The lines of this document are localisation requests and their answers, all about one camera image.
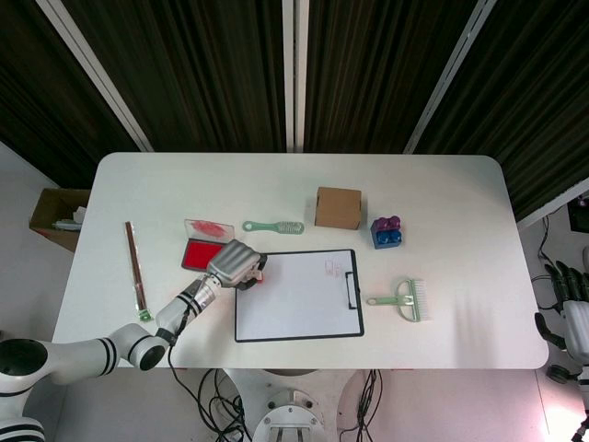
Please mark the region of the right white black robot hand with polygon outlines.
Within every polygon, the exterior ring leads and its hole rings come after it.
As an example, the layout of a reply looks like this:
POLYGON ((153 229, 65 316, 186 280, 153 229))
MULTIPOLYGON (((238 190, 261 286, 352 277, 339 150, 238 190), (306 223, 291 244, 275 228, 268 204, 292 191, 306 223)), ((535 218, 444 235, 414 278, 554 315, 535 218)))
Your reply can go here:
POLYGON ((560 261, 546 264, 557 299, 555 309, 564 320, 563 337, 549 330, 544 316, 537 312, 535 323, 540 336, 568 355, 579 365, 588 366, 588 273, 581 273, 560 261))

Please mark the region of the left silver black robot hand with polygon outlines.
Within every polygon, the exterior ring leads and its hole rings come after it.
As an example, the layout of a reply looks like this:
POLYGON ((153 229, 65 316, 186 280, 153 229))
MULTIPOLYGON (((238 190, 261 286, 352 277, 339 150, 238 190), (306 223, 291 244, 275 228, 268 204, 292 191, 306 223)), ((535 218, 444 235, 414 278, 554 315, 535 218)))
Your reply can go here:
POLYGON ((208 263, 206 272, 223 288, 248 290, 262 279, 267 255, 232 239, 208 263))

